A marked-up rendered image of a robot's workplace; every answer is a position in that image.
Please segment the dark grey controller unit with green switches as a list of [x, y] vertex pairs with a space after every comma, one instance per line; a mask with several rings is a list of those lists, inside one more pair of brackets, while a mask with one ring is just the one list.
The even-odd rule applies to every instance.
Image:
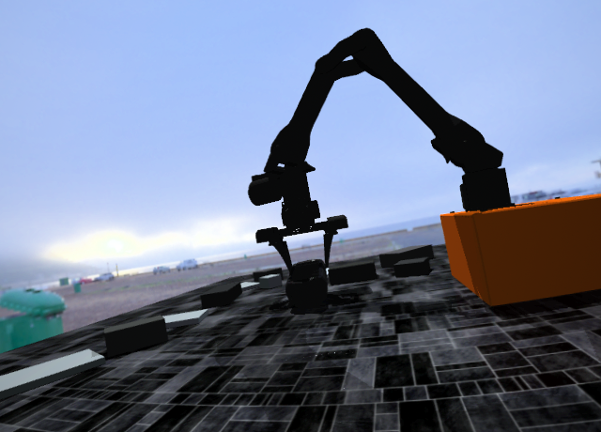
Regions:
[[327, 270], [322, 259], [293, 264], [285, 284], [288, 300], [297, 308], [320, 306], [327, 298]]

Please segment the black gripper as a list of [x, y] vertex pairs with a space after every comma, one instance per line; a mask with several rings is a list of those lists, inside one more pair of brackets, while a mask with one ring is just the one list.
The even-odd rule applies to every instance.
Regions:
[[[295, 194], [288, 197], [283, 198], [284, 201], [288, 201], [288, 205], [295, 205], [299, 203], [299, 198], [305, 198], [306, 203], [311, 201], [311, 196], [309, 193]], [[324, 230], [325, 234], [323, 234], [324, 238], [324, 254], [325, 254], [325, 265], [326, 269], [329, 268], [329, 260], [330, 260], [330, 251], [331, 251], [331, 243], [334, 235], [338, 235], [337, 230], [349, 228], [347, 222], [347, 216], [338, 215], [328, 217], [327, 221], [315, 223], [315, 219], [312, 221], [312, 227], [309, 228], [300, 228], [295, 231], [286, 231], [286, 228], [278, 229], [278, 227], [270, 227], [265, 229], [259, 229], [255, 233], [255, 240], [257, 243], [268, 242], [269, 246], [273, 246], [282, 259], [285, 262], [286, 267], [289, 272], [292, 269], [292, 263], [287, 247], [286, 240], [283, 241], [284, 237], [294, 236], [298, 234], [310, 233], [315, 231]], [[297, 232], [296, 232], [297, 231]]]

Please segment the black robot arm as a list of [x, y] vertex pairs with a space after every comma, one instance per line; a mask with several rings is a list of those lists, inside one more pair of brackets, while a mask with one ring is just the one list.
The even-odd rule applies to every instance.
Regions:
[[[353, 59], [344, 61], [350, 55]], [[316, 169], [305, 159], [312, 129], [333, 83], [364, 71], [389, 87], [435, 134], [431, 145], [446, 163], [463, 169], [465, 174], [459, 188], [465, 211], [516, 205], [511, 201], [505, 167], [498, 168], [503, 152], [486, 143], [484, 136], [469, 123], [449, 114], [433, 100], [392, 59], [376, 33], [365, 27], [340, 40], [316, 61], [294, 115], [271, 143], [264, 173], [251, 176], [247, 193], [255, 206], [310, 193], [306, 173]], [[278, 166], [279, 163], [285, 166]], [[298, 204], [290, 206], [288, 201], [282, 202], [286, 231], [309, 228], [313, 219], [320, 218], [317, 200], [307, 203], [304, 197], [298, 200]]]

